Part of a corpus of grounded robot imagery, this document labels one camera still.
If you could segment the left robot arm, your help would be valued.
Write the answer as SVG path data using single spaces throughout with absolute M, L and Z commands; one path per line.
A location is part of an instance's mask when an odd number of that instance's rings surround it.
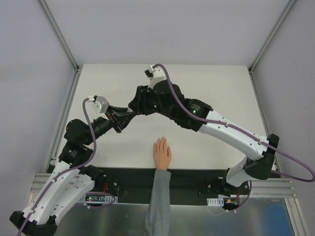
M 93 121 L 74 119 L 68 123 L 66 144 L 54 170 L 32 202 L 9 218 L 18 235 L 52 236 L 77 203 L 92 209 L 117 201 L 118 180 L 90 162 L 96 153 L 97 138 L 110 129 L 122 132 L 136 114 L 130 108 L 113 106 L 106 106 L 99 114 Z

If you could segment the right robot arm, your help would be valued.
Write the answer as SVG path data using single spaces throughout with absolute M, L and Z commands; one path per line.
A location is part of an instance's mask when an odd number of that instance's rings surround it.
M 221 194 L 233 194 L 248 180 L 266 180 L 270 177 L 275 151 L 262 142 L 276 148 L 279 143 L 277 135 L 260 136 L 249 131 L 242 133 L 234 129 L 233 124 L 210 105 L 198 99 L 184 97 L 176 84 L 173 89 L 176 98 L 167 81 L 157 83 L 154 88 L 138 86 L 128 107 L 137 115 L 161 114 L 182 128 L 218 138 L 244 153 L 245 158 L 241 162 L 228 168 L 223 178 L 213 183 L 213 188 Z

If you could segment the grey sleeved forearm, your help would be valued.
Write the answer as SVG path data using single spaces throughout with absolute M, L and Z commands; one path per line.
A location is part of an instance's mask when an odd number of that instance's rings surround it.
M 171 173 L 155 170 L 151 199 L 144 221 L 146 236 L 167 236 L 170 229 L 170 179 Z

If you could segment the mannequin hand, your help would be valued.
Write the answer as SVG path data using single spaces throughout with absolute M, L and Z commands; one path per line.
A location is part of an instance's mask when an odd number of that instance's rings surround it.
M 165 137 L 158 138 L 154 143 L 153 157 L 156 169 L 167 171 L 172 159 L 172 153 Z

